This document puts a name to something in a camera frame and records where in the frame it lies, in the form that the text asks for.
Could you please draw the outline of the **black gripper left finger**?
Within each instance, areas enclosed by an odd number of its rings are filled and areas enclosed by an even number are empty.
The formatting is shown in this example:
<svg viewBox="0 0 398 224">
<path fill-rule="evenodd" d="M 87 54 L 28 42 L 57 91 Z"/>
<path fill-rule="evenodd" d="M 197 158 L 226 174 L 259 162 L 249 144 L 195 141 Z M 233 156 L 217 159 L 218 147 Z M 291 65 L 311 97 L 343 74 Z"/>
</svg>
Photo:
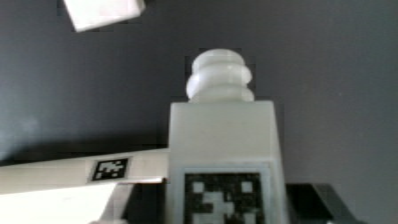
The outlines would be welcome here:
<svg viewBox="0 0 398 224">
<path fill-rule="evenodd" d="M 105 207 L 107 224 L 163 224 L 165 184 L 119 184 Z"/>
</svg>

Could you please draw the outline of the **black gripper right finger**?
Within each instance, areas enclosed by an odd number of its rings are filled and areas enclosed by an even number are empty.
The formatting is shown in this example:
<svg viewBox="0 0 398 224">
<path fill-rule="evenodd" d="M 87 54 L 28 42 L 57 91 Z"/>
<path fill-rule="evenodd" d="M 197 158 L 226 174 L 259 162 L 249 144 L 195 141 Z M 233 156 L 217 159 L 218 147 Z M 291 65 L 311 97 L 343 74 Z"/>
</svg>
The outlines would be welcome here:
<svg viewBox="0 0 398 224">
<path fill-rule="evenodd" d="M 291 224 L 364 224 L 325 183 L 286 185 Z"/>
</svg>

